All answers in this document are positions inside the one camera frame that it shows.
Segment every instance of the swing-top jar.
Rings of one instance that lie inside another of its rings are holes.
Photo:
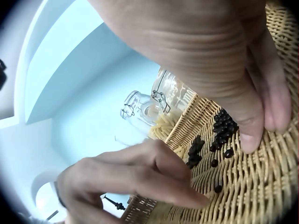
[[[151,97],[158,102],[160,112],[169,113],[171,110],[180,114],[188,106],[194,91],[167,70],[160,69],[152,87]]]
[[[150,127],[156,125],[159,106],[151,97],[132,91],[124,101],[120,116],[144,134],[148,134]]]

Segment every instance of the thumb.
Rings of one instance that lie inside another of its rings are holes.
[[[69,214],[65,224],[122,224],[123,221],[109,212],[83,201],[74,201],[72,215]]]
[[[241,149],[244,153],[252,153],[258,148],[264,130],[261,99],[247,71],[237,81],[226,83],[225,88],[230,91],[213,100],[239,125]]]

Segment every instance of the hand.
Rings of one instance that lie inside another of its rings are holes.
[[[119,224],[103,210],[100,195],[139,194],[178,206],[201,208],[209,203],[190,187],[191,172],[160,140],[146,141],[117,152],[84,158],[58,177],[58,191],[71,223]]]
[[[251,153],[264,127],[283,132],[291,99],[264,0],[89,0],[129,46],[217,102]]]

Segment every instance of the wicker basket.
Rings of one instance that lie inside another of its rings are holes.
[[[292,96],[292,121],[283,134],[265,132],[259,149],[251,155],[240,150],[237,132],[221,151],[209,151],[213,139],[213,117],[220,107],[195,95],[166,140],[172,150],[190,147],[197,134],[206,142],[202,161],[192,169],[192,186],[205,194],[211,204],[188,209],[135,196],[123,219],[132,224],[187,223],[275,223],[298,198],[298,26],[283,7],[268,4],[267,26],[284,62]],[[223,158],[231,148],[234,156]],[[219,161],[216,168],[209,162]],[[223,185],[216,194],[214,185]]]

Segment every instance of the pasta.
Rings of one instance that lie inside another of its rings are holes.
[[[165,141],[170,135],[180,116],[174,113],[160,114],[155,121],[155,126],[149,130],[148,136],[152,139]]]

